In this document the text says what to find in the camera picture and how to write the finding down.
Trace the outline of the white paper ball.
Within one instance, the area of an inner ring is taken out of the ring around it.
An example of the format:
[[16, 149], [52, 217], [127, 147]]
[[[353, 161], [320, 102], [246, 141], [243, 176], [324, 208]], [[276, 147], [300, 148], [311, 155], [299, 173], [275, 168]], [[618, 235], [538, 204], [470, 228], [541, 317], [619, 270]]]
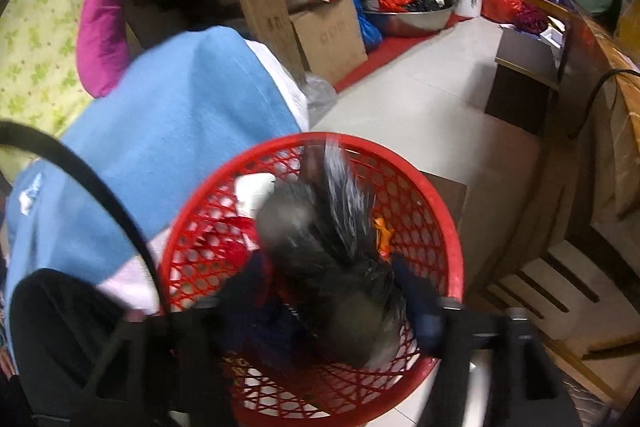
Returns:
[[238, 176], [234, 181], [234, 195], [238, 215], [254, 219], [265, 199], [273, 192], [276, 177], [269, 172], [258, 172]]

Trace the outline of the red wrapper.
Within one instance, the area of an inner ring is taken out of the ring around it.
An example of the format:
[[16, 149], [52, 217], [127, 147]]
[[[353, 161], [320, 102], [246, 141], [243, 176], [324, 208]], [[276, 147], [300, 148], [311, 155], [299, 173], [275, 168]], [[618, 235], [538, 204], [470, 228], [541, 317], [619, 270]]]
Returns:
[[245, 267], [259, 249], [255, 220], [229, 216], [215, 220], [194, 243], [194, 249], [210, 259], [221, 259], [233, 269]]

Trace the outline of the metal basin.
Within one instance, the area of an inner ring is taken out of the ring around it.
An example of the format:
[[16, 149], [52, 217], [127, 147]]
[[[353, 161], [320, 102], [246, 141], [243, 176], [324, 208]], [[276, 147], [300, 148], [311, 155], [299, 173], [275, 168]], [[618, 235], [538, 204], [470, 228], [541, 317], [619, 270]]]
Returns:
[[363, 14], [374, 27], [381, 31], [384, 37], [416, 38], [443, 30], [453, 12], [453, 8], [447, 8], [430, 12], [364, 11]]

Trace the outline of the low dark cabinet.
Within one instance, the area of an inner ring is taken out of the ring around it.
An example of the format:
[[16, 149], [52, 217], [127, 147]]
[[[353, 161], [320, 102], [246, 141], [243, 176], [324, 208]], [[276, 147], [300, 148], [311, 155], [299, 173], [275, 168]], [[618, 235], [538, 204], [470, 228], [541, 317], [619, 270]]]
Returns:
[[550, 102], [560, 85], [553, 46], [535, 36], [504, 28], [495, 63], [485, 113], [541, 136]]

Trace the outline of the magenta pillow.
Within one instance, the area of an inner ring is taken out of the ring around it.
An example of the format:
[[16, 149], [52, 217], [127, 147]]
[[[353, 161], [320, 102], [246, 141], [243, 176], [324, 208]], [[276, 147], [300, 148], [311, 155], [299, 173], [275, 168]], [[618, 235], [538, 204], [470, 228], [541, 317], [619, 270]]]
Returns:
[[84, 0], [75, 56], [79, 81], [93, 98], [115, 89], [130, 63], [124, 0]]

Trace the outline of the blue plastic bag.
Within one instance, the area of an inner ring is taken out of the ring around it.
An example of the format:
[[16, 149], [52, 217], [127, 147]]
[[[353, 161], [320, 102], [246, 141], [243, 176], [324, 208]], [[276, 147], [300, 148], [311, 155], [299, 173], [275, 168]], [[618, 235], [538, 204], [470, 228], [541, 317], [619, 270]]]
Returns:
[[371, 22], [367, 19], [366, 14], [364, 14], [363, 6], [360, 0], [352, 0], [352, 4], [356, 10], [357, 20], [360, 29], [360, 36], [364, 45], [364, 48], [367, 52], [371, 52], [377, 49], [383, 42], [383, 36], [381, 31], [378, 30]]

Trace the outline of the green floral quilt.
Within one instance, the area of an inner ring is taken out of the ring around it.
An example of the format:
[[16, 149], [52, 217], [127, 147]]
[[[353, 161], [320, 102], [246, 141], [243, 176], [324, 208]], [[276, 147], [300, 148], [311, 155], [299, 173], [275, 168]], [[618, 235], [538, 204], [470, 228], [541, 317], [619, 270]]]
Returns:
[[75, 46], [84, 0], [10, 0], [1, 14], [1, 117], [60, 136], [91, 96]]

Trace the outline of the red plastic mesh basket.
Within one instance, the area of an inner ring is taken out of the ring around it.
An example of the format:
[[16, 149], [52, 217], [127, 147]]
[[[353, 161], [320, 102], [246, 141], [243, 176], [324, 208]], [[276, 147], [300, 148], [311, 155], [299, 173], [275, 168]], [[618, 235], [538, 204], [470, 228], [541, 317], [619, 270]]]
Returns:
[[460, 298], [454, 220], [410, 162], [376, 143], [299, 133], [215, 171], [182, 208], [160, 262], [171, 309], [212, 297], [254, 257], [257, 308], [222, 366], [244, 426], [360, 426], [434, 371], [409, 325], [396, 258]]

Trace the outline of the red plastic bag on cabinet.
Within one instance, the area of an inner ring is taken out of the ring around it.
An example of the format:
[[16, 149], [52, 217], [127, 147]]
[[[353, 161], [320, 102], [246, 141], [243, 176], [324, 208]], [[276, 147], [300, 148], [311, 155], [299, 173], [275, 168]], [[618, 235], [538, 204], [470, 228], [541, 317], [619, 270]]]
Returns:
[[521, 11], [523, 0], [483, 0], [480, 15], [499, 24], [512, 24]]

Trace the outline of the cardboard box under table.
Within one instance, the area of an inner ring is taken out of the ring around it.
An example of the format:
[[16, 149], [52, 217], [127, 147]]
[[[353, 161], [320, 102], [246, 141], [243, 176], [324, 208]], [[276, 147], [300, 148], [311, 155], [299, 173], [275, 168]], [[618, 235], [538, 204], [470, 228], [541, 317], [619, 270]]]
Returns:
[[309, 72], [337, 84], [367, 62], [355, 5], [336, 0], [290, 16]]

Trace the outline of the blue bed blanket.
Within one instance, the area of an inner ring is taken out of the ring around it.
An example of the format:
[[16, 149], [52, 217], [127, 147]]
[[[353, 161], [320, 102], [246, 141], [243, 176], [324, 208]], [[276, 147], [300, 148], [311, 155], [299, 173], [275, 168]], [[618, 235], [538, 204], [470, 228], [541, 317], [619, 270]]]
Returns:
[[[217, 168], [257, 144], [298, 132], [246, 39], [217, 26], [185, 32], [138, 56], [62, 141], [113, 191], [142, 235], [154, 239]], [[15, 179], [6, 226], [8, 293], [40, 269], [96, 287], [138, 256], [98, 202], [41, 159]]]

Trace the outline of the red floor mat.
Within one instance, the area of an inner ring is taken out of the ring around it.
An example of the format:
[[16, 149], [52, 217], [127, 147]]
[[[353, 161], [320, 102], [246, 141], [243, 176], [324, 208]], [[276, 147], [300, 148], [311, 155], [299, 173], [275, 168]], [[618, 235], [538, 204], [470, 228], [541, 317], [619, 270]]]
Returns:
[[378, 69], [385, 65], [390, 64], [393, 60], [400, 57], [402, 54], [411, 50], [418, 44], [431, 40], [440, 34], [443, 34], [446, 30], [454, 28], [457, 24], [470, 20], [469, 17], [463, 17], [456, 14], [451, 14], [445, 28], [432, 34], [420, 37], [386, 37], [378, 48], [368, 54], [368, 59], [363, 64], [355, 68], [352, 72], [346, 75], [342, 80], [334, 84], [334, 90], [341, 94], [354, 84], [363, 80], [372, 72], [376, 72]]

